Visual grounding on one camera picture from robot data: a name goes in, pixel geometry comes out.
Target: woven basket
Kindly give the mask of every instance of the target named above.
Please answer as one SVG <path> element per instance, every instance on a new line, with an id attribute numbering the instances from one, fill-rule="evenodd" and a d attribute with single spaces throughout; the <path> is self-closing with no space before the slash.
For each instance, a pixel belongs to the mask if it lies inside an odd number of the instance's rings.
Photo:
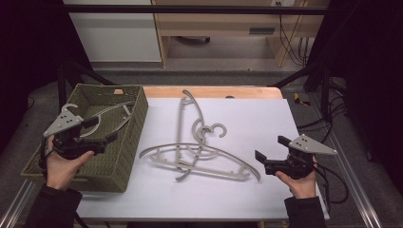
<path id="1" fill-rule="evenodd" d="M 104 154 L 94 156 L 71 182 L 78 191 L 124 192 L 132 170 L 137 146 L 142 134 L 148 103 L 141 86 L 137 85 L 77 85 L 68 99 L 68 104 L 78 105 L 68 109 L 83 119 L 92 117 L 105 108 L 124 102 L 129 105 L 132 117 L 120 130 L 118 140 L 106 147 Z M 98 129 L 86 139 L 103 139 L 117 127 L 127 113 L 118 107 L 102 115 Z M 24 168 L 21 175 L 35 183 L 44 183 L 42 170 L 38 166 L 40 146 Z"/>

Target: sleeve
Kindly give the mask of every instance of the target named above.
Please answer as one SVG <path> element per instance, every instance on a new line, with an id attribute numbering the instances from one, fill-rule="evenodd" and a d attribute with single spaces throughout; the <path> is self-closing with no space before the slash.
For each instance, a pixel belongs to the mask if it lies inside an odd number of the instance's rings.
<path id="1" fill-rule="evenodd" d="M 308 199 L 288 198 L 285 201 L 289 228 L 311 227 L 325 228 L 326 222 L 319 197 Z"/>
<path id="2" fill-rule="evenodd" d="M 72 228 L 74 214 L 82 195 L 74 190 L 66 192 L 42 186 L 29 211 L 24 227 L 60 227 Z"/>

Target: human hand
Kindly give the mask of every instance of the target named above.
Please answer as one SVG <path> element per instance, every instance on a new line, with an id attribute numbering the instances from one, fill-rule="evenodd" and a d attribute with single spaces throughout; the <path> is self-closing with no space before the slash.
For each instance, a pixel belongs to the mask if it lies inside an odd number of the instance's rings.
<path id="1" fill-rule="evenodd" d="M 48 138 L 48 147 L 51 146 L 53 146 L 53 136 Z M 70 186 L 71 180 L 77 174 L 77 171 L 84 166 L 93 155 L 93 151 L 87 151 L 75 160 L 67 160 L 59 156 L 55 151 L 52 151 L 47 157 L 47 186 L 66 191 Z"/>
<path id="2" fill-rule="evenodd" d="M 294 180 L 288 177 L 281 171 L 276 172 L 276 177 L 278 177 L 283 183 L 290 187 L 291 192 L 297 199 L 314 198 L 317 196 L 317 176 L 315 171 L 312 171 L 308 176 L 302 179 Z"/>

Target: white table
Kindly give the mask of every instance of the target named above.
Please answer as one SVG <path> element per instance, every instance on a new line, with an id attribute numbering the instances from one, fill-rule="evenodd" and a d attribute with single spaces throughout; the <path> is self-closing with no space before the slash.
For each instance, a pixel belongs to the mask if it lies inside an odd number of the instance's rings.
<path id="1" fill-rule="evenodd" d="M 276 177 L 265 175 L 263 165 L 255 160 L 255 149 L 268 159 L 285 160 L 288 150 L 277 143 L 278 135 L 289 139 L 298 136 L 286 100 L 197 99 L 205 123 L 224 124 L 228 130 L 223 138 L 218 137 L 220 129 L 206 134 L 207 144 L 248 162 L 259 170 L 261 180 L 252 174 L 247 180 L 229 180 L 192 171 L 181 182 L 175 181 L 181 175 L 175 167 L 152 162 L 149 154 L 139 159 L 140 152 L 147 147 L 176 141 L 180 99 L 147 100 L 149 109 L 126 192 L 84 192 L 78 208 L 83 219 L 247 221 L 288 218 L 283 203 L 292 196 L 288 187 Z M 182 142 L 194 143 L 189 125 L 196 117 L 196 109 L 189 106 L 184 112 L 183 129 L 189 129 L 189 134 L 183 133 Z M 198 161 L 197 165 L 228 171 L 237 167 L 224 158 Z"/>

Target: black curtain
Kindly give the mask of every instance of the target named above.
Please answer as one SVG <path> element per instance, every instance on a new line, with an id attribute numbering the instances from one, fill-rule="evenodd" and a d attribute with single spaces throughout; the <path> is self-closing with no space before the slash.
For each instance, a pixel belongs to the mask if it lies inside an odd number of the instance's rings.
<path id="1" fill-rule="evenodd" d="M 332 2 L 339 6 L 348 4 L 341 0 Z M 347 106 L 365 142 L 368 158 L 383 164 L 403 195 L 402 12 L 403 1 L 362 0 L 341 31 L 326 67 L 331 76 L 346 81 Z M 310 62 L 341 20 L 326 16 L 323 22 Z"/>
<path id="2" fill-rule="evenodd" d="M 32 90 L 57 80 L 64 61 L 92 69 L 67 12 L 44 5 L 63 0 L 4 0 L 0 4 L 0 98 L 4 150 L 28 107 Z"/>

